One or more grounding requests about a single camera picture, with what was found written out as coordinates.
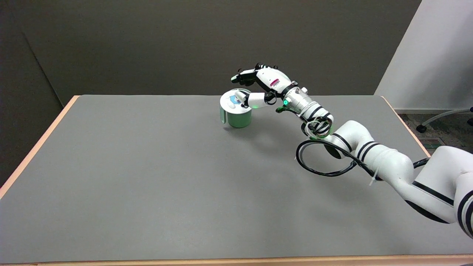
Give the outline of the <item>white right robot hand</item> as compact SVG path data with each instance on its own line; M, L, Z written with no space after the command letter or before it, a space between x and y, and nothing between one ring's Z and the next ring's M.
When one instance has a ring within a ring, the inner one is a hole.
M238 74L231 78L232 83L243 86L251 86L257 83L265 92L253 93L243 89L235 92L235 97L240 101L243 108L257 109L264 106L274 105L277 99L281 99L283 105L288 105L286 94L296 87L292 81L277 66L257 64L253 69L239 70Z

